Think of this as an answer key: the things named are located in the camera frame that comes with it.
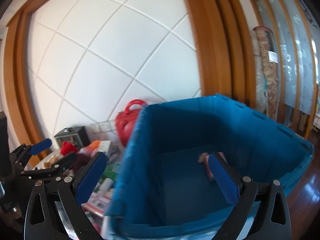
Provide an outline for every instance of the electrical outlet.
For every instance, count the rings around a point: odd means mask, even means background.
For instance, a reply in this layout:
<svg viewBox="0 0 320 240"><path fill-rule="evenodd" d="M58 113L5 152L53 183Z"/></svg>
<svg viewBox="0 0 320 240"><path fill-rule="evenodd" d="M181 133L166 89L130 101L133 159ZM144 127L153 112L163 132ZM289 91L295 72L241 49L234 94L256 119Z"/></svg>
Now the electrical outlet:
<svg viewBox="0 0 320 240"><path fill-rule="evenodd" d="M115 131L116 130L115 120L109 120L109 124L110 124L110 130Z"/></svg>
<svg viewBox="0 0 320 240"><path fill-rule="evenodd" d="M100 131L100 125L99 125L99 123L92 123L92 124L90 124L90 129L91 129L91 131L92 131L92 133L100 133L101 131Z"/></svg>
<svg viewBox="0 0 320 240"><path fill-rule="evenodd" d="M109 132L109 131L111 131L110 125L109 125L109 122L108 122L108 121L101 122L101 123L100 123L100 128L101 128L101 131L103 131L103 132Z"/></svg>

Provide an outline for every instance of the blue gripper pad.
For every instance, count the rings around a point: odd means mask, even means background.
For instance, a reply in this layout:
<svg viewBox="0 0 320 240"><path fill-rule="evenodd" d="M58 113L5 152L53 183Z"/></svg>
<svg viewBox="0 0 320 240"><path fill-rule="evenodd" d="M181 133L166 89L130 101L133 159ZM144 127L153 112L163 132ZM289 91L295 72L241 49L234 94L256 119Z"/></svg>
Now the blue gripper pad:
<svg viewBox="0 0 320 240"><path fill-rule="evenodd" d="M40 152L50 148L52 145L52 141L50 139L45 139L42 142L36 143L31 146L31 150L29 152L30 155L37 155Z"/></svg>
<svg viewBox="0 0 320 240"><path fill-rule="evenodd" d="M240 200L239 187L215 154L209 155L208 166L226 201L237 205Z"/></svg>
<svg viewBox="0 0 320 240"><path fill-rule="evenodd" d="M75 175L73 187L76 188L75 199L78 205L87 203L94 188L107 166L107 156L97 152L89 163Z"/></svg>

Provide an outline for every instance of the red handle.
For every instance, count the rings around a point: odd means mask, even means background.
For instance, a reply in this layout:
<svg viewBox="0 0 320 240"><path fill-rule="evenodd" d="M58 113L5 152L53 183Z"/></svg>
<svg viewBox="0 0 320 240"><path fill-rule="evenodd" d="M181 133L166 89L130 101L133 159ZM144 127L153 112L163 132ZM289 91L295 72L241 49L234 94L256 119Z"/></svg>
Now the red handle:
<svg viewBox="0 0 320 240"><path fill-rule="evenodd" d="M143 105L147 105L147 102L141 100L141 99L134 99L132 101L130 101L125 109L124 109L124 113L125 114L128 114L130 112L130 106L133 106L133 105L140 105L140 106L143 106Z"/></svg>

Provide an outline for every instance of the red handbag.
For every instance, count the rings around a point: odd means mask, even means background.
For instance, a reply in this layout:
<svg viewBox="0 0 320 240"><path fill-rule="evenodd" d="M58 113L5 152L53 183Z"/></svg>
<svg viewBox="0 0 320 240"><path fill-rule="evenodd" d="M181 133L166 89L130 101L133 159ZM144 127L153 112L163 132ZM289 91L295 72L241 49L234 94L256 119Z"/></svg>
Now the red handbag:
<svg viewBox="0 0 320 240"><path fill-rule="evenodd" d="M123 112L119 112L116 116L115 123L119 139L124 147L127 146L128 140L136 123L137 117L141 109L130 110L133 105L147 105L140 99L130 101Z"/></svg>

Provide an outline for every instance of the blue plastic bin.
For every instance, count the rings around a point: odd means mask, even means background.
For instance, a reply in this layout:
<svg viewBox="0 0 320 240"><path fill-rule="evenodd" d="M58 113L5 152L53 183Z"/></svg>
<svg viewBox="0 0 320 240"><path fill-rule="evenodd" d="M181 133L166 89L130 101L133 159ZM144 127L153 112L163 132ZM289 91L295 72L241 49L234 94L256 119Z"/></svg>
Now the blue plastic bin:
<svg viewBox="0 0 320 240"><path fill-rule="evenodd" d="M313 145L221 95L145 106L107 211L112 230L166 238L221 226L233 207L197 161L213 151L223 152L243 176L279 179L288 195L310 163Z"/></svg>

